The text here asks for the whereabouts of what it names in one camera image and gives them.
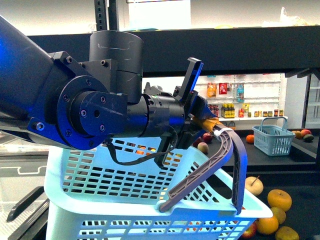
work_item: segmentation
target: black cable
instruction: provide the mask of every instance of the black cable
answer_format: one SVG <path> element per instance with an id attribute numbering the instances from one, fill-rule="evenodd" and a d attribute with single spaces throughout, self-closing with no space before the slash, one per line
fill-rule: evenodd
<path id="1" fill-rule="evenodd" d="M 151 153 L 148 156 L 143 156 L 138 158 L 137 160 L 134 161 L 128 161 L 128 162 L 121 162 L 117 160 L 117 153 L 116 153 L 116 148 L 114 146 L 114 144 L 110 141 L 107 140 L 105 141 L 103 144 L 108 148 L 111 159 L 119 165 L 123 165 L 123 166 L 132 166 L 132 165 L 137 165 L 137 164 L 141 164 L 149 159 L 153 159 L 159 156 L 163 156 L 168 154 L 169 152 L 171 152 L 172 150 L 174 150 L 176 148 L 177 145 L 177 141 L 178 141 L 178 134 L 175 131 L 175 129 L 173 127 L 170 126 L 170 130 L 171 130 L 171 134 L 172 134 L 172 140 L 170 142 L 170 145 L 172 146 L 171 148 L 169 148 L 167 151 L 160 151 L 160 152 L 155 152 L 155 153 Z"/>

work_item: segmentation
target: gray basket handle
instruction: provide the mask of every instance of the gray basket handle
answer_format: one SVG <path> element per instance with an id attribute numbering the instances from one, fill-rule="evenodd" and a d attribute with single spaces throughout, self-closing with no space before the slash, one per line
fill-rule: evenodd
<path id="1" fill-rule="evenodd" d="M 222 128 L 225 128 L 225 126 L 219 124 L 214 128 L 221 130 Z M 160 212 L 163 213 L 168 211 L 176 203 L 191 193 L 197 186 L 220 169 L 231 158 L 232 153 L 234 152 L 231 201 L 237 210 L 237 214 L 241 213 L 244 202 L 248 164 L 247 152 L 242 140 L 234 131 L 224 131 L 220 135 L 220 139 L 221 147 L 218 152 L 168 192 L 169 199 L 160 205 Z"/>
<path id="2" fill-rule="evenodd" d="M 284 116 L 273 116 L 273 117 L 266 117 L 266 118 L 264 118 L 264 119 L 261 121 L 260 127 L 259 127 L 259 131 L 262 130 L 263 123 L 264 123 L 264 121 L 267 120 L 267 119 L 284 119 L 284 122 L 283 122 L 282 129 L 281 129 L 281 130 L 282 130 L 282 131 L 283 131 L 283 130 L 287 130 L 287 128 L 288 128 L 288 120 L 287 120 Z"/>

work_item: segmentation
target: small blue basket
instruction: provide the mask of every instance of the small blue basket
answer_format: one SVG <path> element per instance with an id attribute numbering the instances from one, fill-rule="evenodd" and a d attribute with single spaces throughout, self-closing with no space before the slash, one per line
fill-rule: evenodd
<path id="1" fill-rule="evenodd" d="M 284 119 L 283 126 L 263 125 L 268 119 Z M 285 117 L 266 117 L 259 126 L 253 126 L 254 146 L 268 156 L 286 156 L 290 153 L 295 134 L 287 130 L 288 121 Z"/>

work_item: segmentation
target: light blue basket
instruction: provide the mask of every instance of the light blue basket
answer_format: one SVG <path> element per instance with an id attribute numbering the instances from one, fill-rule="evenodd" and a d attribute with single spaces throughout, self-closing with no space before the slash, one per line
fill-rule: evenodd
<path id="1" fill-rule="evenodd" d="M 160 138 L 114 139 L 117 158 L 132 161 L 157 150 Z M 54 147 L 45 192 L 50 199 L 46 240 L 236 240 L 256 218 L 272 212 L 245 190 L 237 215 L 231 199 L 206 181 L 167 212 L 168 191 L 208 158 L 194 147 L 175 149 L 160 169 L 153 160 L 118 165 L 106 147 L 91 151 Z M 230 189 L 233 179 L 215 172 Z"/>
<path id="2" fill-rule="evenodd" d="M 283 126 L 263 125 L 268 119 L 284 119 Z M 253 126 L 254 146 L 268 156 L 289 155 L 295 134 L 287 130 L 288 121 L 285 117 L 266 117 L 259 126 Z"/>

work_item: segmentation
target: screw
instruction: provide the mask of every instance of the screw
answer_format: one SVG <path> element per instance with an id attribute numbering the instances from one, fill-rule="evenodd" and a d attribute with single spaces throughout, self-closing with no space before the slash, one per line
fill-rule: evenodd
<path id="1" fill-rule="evenodd" d="M 100 63 L 102 66 L 105 66 L 105 67 L 108 67 L 108 65 L 109 65 L 108 62 L 105 60 L 102 60 Z"/>
<path id="2" fill-rule="evenodd" d="M 70 136 L 71 136 L 71 133 L 72 133 L 71 130 L 70 130 L 70 129 L 67 129 L 67 130 L 65 130 L 65 133 L 64 133 L 64 134 L 65 134 L 66 137 L 70 137 Z"/>
<path id="3" fill-rule="evenodd" d="M 85 118 L 87 116 L 87 111 L 82 109 L 80 112 L 81 117 Z"/>
<path id="4" fill-rule="evenodd" d="M 45 125 L 42 122 L 37 122 L 35 125 L 35 129 L 38 131 L 42 131 L 43 129 L 45 129 Z"/>
<path id="5" fill-rule="evenodd" d="M 72 57 L 68 56 L 65 60 L 68 64 L 72 64 Z"/>
<path id="6" fill-rule="evenodd" d="M 90 85 L 91 85 L 91 82 L 90 82 L 90 80 L 89 80 L 89 79 L 86 79 L 86 80 L 85 80 L 85 83 L 86 83 L 88 86 L 90 86 Z"/>
<path id="7" fill-rule="evenodd" d="M 63 95 L 63 101 L 69 102 L 69 96 L 67 94 Z"/>
<path id="8" fill-rule="evenodd" d="M 100 131 L 103 132 L 104 130 L 106 130 L 105 125 L 101 124 L 100 125 Z"/>
<path id="9" fill-rule="evenodd" d="M 106 102 L 106 97 L 105 97 L 105 96 L 102 96 L 102 97 L 100 98 L 100 100 L 101 100 L 101 102 L 104 104 L 104 103 Z"/>

